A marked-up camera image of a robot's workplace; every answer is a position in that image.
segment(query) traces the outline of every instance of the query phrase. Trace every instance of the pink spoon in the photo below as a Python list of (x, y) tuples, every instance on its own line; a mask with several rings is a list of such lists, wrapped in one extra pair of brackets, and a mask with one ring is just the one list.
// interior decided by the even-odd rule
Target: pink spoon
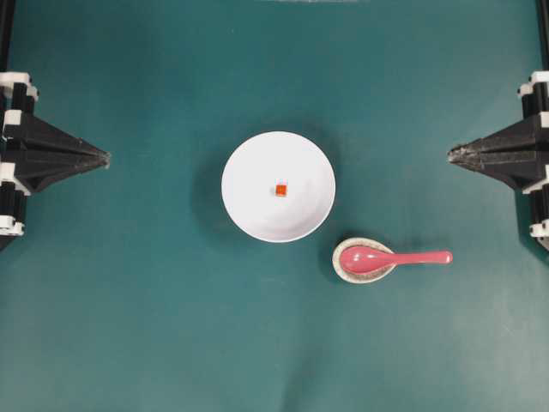
[(450, 251), (385, 253), (368, 246), (349, 247), (340, 256), (341, 267), (355, 275), (364, 275), (393, 264), (449, 264), (451, 261)]

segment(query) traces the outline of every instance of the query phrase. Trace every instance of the teal surface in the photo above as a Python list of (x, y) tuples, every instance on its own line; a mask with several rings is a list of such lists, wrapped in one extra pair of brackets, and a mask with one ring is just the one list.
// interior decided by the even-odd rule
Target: teal surface
[[(37, 115), (112, 166), (32, 197), (0, 255), (0, 410), (549, 409), (546, 254), (520, 197), (446, 162), (521, 118), (534, 1), (19, 0), (12, 46)], [(336, 173), (286, 245), (220, 199), (266, 130)], [(455, 262), (352, 286), (352, 235)]]

